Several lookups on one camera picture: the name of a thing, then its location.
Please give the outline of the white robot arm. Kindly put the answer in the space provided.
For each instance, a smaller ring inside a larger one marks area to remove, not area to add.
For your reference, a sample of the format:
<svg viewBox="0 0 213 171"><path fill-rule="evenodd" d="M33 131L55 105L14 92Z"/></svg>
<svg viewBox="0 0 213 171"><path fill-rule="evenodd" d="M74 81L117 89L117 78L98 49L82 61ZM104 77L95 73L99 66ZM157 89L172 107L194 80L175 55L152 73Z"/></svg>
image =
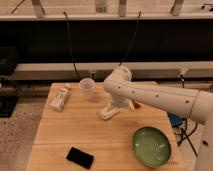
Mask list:
<svg viewBox="0 0 213 171"><path fill-rule="evenodd" d="M202 124L204 131L194 171L213 171L213 93L178 87L134 83L132 73L118 66L103 87L116 106L127 99L168 111Z"/></svg>

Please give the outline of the yellow tool on arm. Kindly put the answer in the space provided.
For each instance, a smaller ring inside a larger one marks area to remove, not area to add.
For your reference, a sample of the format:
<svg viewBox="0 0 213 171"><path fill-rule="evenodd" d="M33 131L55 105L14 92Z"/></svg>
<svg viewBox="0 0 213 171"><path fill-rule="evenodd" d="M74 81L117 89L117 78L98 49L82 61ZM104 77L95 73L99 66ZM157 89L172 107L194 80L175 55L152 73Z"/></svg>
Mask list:
<svg viewBox="0 0 213 171"><path fill-rule="evenodd" d="M134 110L135 110L132 101L129 101L128 107L129 107L129 109L130 109L131 111L134 111Z"/></svg>

